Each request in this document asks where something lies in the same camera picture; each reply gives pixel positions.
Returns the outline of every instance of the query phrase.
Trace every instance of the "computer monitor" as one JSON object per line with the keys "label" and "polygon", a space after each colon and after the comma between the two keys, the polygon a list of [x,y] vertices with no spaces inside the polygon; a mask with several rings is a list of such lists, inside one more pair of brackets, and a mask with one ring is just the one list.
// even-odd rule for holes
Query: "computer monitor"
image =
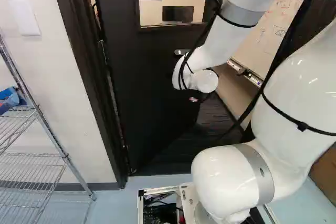
{"label": "computer monitor", "polygon": [[194,6],[163,6],[162,21],[191,23],[194,17]]}

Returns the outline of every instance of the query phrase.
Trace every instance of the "whiteboard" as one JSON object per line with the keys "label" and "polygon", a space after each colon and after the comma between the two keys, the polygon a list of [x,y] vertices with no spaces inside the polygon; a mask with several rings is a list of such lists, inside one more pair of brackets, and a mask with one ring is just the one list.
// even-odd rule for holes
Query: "whiteboard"
{"label": "whiteboard", "polygon": [[265,79],[268,69],[303,0],[275,0],[232,59]]}

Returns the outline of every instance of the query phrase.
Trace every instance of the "door frame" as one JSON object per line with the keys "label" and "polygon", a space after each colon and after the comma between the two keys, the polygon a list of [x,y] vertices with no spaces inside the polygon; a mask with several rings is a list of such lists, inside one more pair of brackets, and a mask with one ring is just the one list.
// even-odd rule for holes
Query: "door frame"
{"label": "door frame", "polygon": [[57,2],[118,187],[124,188],[128,167],[115,114],[117,108],[109,92],[107,66],[99,53],[99,37],[91,1]]}

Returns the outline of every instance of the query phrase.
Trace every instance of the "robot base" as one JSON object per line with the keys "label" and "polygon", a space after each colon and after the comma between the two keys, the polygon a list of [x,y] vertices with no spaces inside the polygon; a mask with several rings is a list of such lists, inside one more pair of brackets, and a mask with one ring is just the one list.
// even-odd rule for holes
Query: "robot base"
{"label": "robot base", "polygon": [[[199,202],[193,183],[181,184],[179,188],[186,224],[217,224]],[[251,209],[250,214],[251,216],[243,224],[265,224],[257,208]],[[231,223],[227,221],[221,222],[221,224]]]}

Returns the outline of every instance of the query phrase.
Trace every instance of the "dark carpet floor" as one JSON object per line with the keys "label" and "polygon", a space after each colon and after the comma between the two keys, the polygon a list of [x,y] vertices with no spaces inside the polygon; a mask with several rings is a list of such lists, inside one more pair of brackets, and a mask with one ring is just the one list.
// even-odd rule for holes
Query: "dark carpet floor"
{"label": "dark carpet floor", "polygon": [[218,138],[230,128],[234,119],[217,94],[212,94],[201,104],[196,124],[152,159],[135,176],[190,173],[194,157],[202,150],[236,144],[242,137],[242,128],[237,127]]}

